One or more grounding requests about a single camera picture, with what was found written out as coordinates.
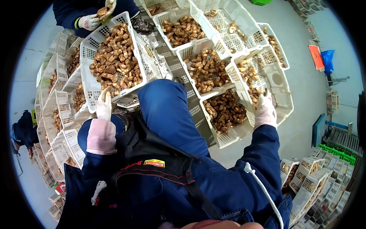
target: logo patch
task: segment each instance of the logo patch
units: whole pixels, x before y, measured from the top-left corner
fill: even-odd
[[[165,161],[163,160],[157,160],[157,159],[145,160],[143,164],[165,168]]]

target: white drawstring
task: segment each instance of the white drawstring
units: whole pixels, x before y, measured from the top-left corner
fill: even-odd
[[[95,189],[94,196],[91,198],[91,204],[95,205],[97,202],[97,197],[100,193],[100,191],[103,190],[103,188],[107,187],[107,183],[105,181],[99,181],[97,184],[97,188]]]
[[[255,173],[255,170],[254,169],[251,169],[250,167],[250,164],[247,162],[245,164],[245,168],[244,168],[244,171],[246,173],[250,173],[252,174],[252,176],[254,177],[254,179],[257,181],[257,183],[259,184],[259,186],[261,187],[261,189],[263,190],[264,194],[266,195],[267,199],[269,200],[269,203],[271,204],[273,210],[274,210],[274,213],[276,214],[277,218],[278,218],[278,221],[280,221],[280,226],[281,226],[281,229],[283,229],[283,220],[282,220],[282,217],[281,217],[281,214],[280,212],[278,211],[277,207],[275,206],[275,203],[273,202],[271,196],[269,195],[269,193],[267,192],[267,189],[266,187],[264,187],[263,183],[259,180],[259,178],[254,174]]]

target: work boot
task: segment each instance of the work boot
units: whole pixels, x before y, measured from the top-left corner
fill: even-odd
[[[138,32],[151,33],[154,30],[154,26],[143,20],[140,14],[138,14],[134,18],[131,18],[131,24],[132,28],[134,28],[134,30]]]
[[[116,114],[121,119],[124,124],[124,132],[126,132],[133,121],[132,114],[123,107],[114,108],[112,114]]]

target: blue plastic bag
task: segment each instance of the blue plastic bag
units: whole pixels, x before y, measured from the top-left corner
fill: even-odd
[[[323,63],[325,66],[324,73],[326,75],[330,74],[330,71],[333,70],[333,63],[332,63],[333,53],[334,53],[334,50],[327,50],[327,51],[321,52],[321,57],[323,58]]]

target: green crate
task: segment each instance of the green crate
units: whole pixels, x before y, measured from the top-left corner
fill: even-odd
[[[350,149],[347,149],[345,148],[344,146],[342,145],[339,145],[337,143],[326,143],[326,145],[330,148],[334,148],[340,152],[344,152],[345,154],[349,155],[349,156],[353,156],[354,158],[356,158],[358,156],[358,153],[350,150]]]
[[[343,152],[340,152],[340,151],[338,151],[334,148],[330,148],[330,147],[328,147],[326,145],[322,145],[322,144],[319,144],[319,148],[322,148],[323,150],[328,151],[331,154],[334,154],[334,155],[338,156],[340,159],[348,162],[350,165],[354,165],[355,162],[356,162],[356,158],[354,158],[353,156],[349,156],[349,155],[347,155]]]
[[[251,0],[251,1],[253,4],[256,4],[256,5],[265,5],[265,4],[272,2],[272,0]]]

